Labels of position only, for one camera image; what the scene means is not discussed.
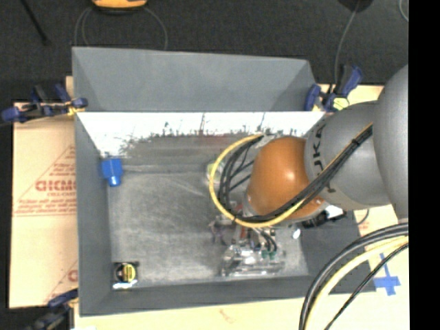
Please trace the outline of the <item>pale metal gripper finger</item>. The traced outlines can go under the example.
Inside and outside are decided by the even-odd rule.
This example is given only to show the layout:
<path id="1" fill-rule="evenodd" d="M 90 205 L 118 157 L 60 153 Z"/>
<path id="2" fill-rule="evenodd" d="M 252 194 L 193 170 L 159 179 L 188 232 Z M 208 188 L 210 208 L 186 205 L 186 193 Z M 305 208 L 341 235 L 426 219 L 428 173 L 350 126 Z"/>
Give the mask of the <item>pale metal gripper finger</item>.
<path id="1" fill-rule="evenodd" d="M 229 230 L 215 230 L 212 233 L 212 243 L 215 245 L 232 245 L 235 241 Z"/>
<path id="2" fill-rule="evenodd" d="M 212 229 L 224 229 L 231 228 L 234 226 L 234 222 L 229 219 L 221 219 L 220 217 L 215 217 L 210 223 L 209 228 Z"/>

